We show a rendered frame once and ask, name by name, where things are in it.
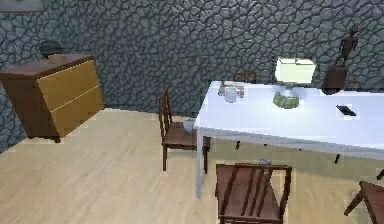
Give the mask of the white shade table lamp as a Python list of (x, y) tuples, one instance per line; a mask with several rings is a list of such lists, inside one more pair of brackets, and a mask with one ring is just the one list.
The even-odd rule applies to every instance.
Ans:
[(295, 84), (310, 84), (316, 64), (310, 59), (281, 58), (275, 67), (275, 78), (284, 86), (275, 93), (273, 103), (283, 109), (294, 109), (300, 104), (300, 97), (293, 91)]

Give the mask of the white cup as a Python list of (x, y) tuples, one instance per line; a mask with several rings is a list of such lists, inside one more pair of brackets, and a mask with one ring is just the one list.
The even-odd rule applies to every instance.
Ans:
[(228, 103), (234, 103), (237, 100), (237, 89), (234, 86), (228, 86), (224, 91), (224, 99)]

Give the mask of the white dining table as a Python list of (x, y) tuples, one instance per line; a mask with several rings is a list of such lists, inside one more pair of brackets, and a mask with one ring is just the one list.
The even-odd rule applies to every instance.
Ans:
[[(316, 88), (296, 87), (299, 106), (282, 109), (273, 103), (279, 86), (246, 83), (244, 96), (234, 103), (218, 94), (219, 87), (218, 81), (210, 84), (194, 123), (197, 197), (204, 179), (205, 137), (374, 159), (384, 169), (384, 93), (325, 95)], [(356, 115), (343, 115), (337, 105), (348, 106)]]

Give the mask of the brown wooden chair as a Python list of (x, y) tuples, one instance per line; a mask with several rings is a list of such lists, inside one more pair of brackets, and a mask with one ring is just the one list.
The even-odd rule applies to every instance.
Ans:
[(348, 216), (361, 201), (364, 201), (372, 224), (384, 224), (384, 187), (366, 181), (360, 181), (359, 186), (359, 192), (345, 209), (344, 215)]
[[(274, 171), (284, 171), (284, 186), (277, 200), (271, 183)], [(215, 197), (219, 224), (283, 224), (290, 194), (292, 167), (236, 163), (216, 165)]]
[(236, 82), (245, 82), (255, 84), (257, 82), (257, 73), (254, 71), (241, 71), (233, 75)]
[(163, 170), (166, 170), (169, 149), (197, 149), (197, 131), (193, 130), (191, 134), (187, 134), (183, 123), (172, 119), (168, 89), (165, 89), (159, 98), (159, 124), (163, 148)]

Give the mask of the brown and yellow drawer chest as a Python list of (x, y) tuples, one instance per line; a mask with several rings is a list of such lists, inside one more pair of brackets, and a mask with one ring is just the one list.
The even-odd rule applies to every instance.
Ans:
[(94, 58), (66, 54), (0, 70), (27, 136), (58, 143), (104, 108)]

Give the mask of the dark brown statue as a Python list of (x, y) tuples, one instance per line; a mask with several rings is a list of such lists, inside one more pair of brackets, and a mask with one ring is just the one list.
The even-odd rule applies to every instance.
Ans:
[(350, 53), (356, 48), (358, 43), (358, 33), (360, 28), (358, 25), (353, 25), (349, 34), (345, 36), (339, 45), (339, 56), (326, 72), (323, 79), (321, 90), (326, 95), (338, 93), (345, 85), (348, 68), (346, 62)]

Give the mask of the black and yellow basketball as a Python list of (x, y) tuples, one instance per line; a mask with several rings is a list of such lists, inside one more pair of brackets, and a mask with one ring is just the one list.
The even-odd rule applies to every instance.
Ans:
[(62, 54), (64, 49), (56, 41), (45, 40), (39, 45), (39, 51), (44, 58), (48, 58), (50, 55)]

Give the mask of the grey framed wall picture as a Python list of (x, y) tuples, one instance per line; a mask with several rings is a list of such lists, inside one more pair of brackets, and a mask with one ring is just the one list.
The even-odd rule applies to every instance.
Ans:
[(42, 0), (0, 0), (0, 12), (40, 12)]

